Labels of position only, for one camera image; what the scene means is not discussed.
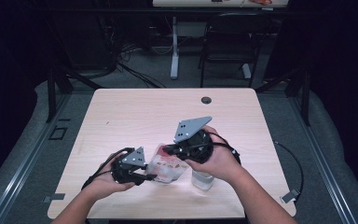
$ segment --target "table leg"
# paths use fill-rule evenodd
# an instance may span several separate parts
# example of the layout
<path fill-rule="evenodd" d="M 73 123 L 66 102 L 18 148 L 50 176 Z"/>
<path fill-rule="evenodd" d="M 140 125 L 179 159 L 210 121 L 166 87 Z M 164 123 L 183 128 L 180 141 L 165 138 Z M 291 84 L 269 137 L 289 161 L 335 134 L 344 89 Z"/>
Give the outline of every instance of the table leg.
<path fill-rule="evenodd" d="M 179 53 L 178 53 L 178 34 L 177 34 L 177 23 L 176 17 L 172 19 L 172 64 L 171 64 L 171 79 L 178 78 L 178 67 L 179 67 Z"/>
<path fill-rule="evenodd" d="M 245 63 L 242 66 L 242 73 L 243 73 L 244 78 L 251 78 L 252 73 L 251 73 L 251 70 L 249 69 L 249 64 L 248 63 Z"/>

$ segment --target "silver metal bracket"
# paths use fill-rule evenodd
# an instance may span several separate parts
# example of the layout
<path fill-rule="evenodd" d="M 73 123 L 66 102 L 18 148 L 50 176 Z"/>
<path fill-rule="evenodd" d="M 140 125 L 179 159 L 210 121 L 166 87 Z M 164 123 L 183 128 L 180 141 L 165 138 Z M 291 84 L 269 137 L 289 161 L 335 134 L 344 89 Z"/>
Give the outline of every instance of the silver metal bracket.
<path fill-rule="evenodd" d="M 140 167 L 145 167 L 145 154 L 144 154 L 144 148 L 138 147 L 135 151 L 130 153 L 128 156 L 126 156 L 124 159 L 121 160 L 124 164 L 128 165 L 136 165 Z"/>
<path fill-rule="evenodd" d="M 179 143 L 189 139 L 211 120 L 212 117 L 208 116 L 198 119 L 186 119 L 179 121 L 175 137 L 173 138 L 173 142 Z"/>

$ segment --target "hand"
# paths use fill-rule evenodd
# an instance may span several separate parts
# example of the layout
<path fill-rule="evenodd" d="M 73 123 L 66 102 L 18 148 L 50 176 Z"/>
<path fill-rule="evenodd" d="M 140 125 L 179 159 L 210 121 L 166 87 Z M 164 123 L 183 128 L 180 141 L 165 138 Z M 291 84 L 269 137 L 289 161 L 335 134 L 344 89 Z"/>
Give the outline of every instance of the hand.
<path fill-rule="evenodd" d="M 203 130 L 207 133 L 217 134 L 216 129 L 209 126 L 205 126 Z M 210 136 L 213 142 L 225 144 L 225 141 L 220 137 L 214 134 L 210 134 Z M 228 183 L 235 179 L 238 172 L 243 170 L 242 166 L 235 160 L 231 150 L 220 146 L 214 146 L 212 156 L 203 164 L 191 160 L 186 160 L 186 162 L 193 170 L 208 173 Z"/>
<path fill-rule="evenodd" d="M 101 170 L 101 173 L 110 171 L 110 167 L 112 165 L 112 162 L 115 161 L 116 158 L 121 156 L 122 154 L 119 154 L 115 156 L 109 163 L 107 163 L 104 168 Z M 103 175 L 97 176 L 88 186 L 86 186 L 82 191 L 85 191 L 90 198 L 94 201 L 98 201 L 102 198 L 105 198 L 112 193 L 125 191 L 127 189 L 132 188 L 135 186 L 134 183 L 124 183 L 124 184 L 118 184 L 115 179 L 112 177 L 110 172 L 105 173 Z"/>

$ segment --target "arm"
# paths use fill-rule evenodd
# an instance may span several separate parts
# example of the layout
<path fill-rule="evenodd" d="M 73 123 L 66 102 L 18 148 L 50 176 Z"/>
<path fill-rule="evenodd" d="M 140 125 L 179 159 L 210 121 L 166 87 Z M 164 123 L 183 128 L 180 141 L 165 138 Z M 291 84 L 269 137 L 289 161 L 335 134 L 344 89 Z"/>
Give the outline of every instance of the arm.
<path fill-rule="evenodd" d="M 100 172 L 110 170 L 109 162 Z M 82 189 L 75 198 L 63 209 L 63 211 L 53 220 L 52 223 L 84 223 L 91 207 L 100 199 L 112 193 L 124 191 L 134 186 L 134 183 L 118 184 L 110 173 L 96 177 L 88 186 Z"/>
<path fill-rule="evenodd" d="M 205 126 L 208 133 L 217 133 Z M 211 134 L 214 142 L 224 143 L 218 136 Z M 240 165 L 231 152 L 223 147 L 214 147 L 213 154 L 205 163 L 186 161 L 194 170 L 222 179 L 234 188 L 243 209 L 251 223 L 296 223 L 296 221 L 257 183 Z"/>

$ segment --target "clear plastic container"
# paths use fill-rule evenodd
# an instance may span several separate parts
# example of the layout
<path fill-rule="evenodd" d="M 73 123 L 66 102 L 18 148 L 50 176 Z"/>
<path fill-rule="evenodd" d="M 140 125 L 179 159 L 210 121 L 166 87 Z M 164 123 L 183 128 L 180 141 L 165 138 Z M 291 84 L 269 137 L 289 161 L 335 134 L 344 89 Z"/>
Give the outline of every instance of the clear plastic container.
<path fill-rule="evenodd" d="M 155 181 L 170 184 L 177 180 L 189 167 L 189 165 L 174 155 L 169 155 L 163 148 L 163 144 L 158 145 L 155 154 L 147 165 L 146 172 L 151 175 L 157 175 Z"/>

